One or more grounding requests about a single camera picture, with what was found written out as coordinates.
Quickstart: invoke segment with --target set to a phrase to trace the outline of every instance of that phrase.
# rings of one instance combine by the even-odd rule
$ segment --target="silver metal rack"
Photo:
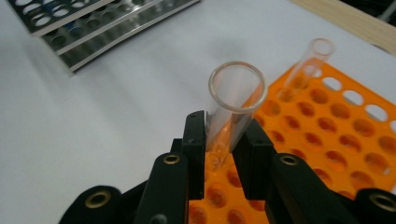
[[[126,38],[200,0],[8,0],[33,36],[76,71]]]

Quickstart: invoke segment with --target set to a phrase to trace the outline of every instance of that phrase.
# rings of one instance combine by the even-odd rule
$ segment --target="wooden plank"
[[[396,56],[396,27],[338,0],[291,0]]]

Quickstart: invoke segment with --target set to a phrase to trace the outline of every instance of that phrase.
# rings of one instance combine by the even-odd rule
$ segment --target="table surface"
[[[0,223],[57,223],[85,189],[122,192],[207,109],[207,81],[228,61],[274,82],[308,42],[395,104],[396,58],[283,0],[205,0],[116,46],[70,77],[0,3]]]

